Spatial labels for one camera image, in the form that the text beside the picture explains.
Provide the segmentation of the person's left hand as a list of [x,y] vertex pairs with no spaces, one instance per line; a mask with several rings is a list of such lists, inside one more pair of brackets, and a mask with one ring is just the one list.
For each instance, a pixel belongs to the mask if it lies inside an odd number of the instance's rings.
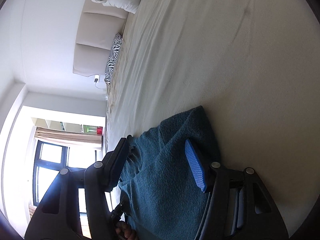
[[124,238],[128,240],[139,239],[137,232],[133,230],[129,224],[122,220],[116,224],[116,233],[117,235],[123,234]]

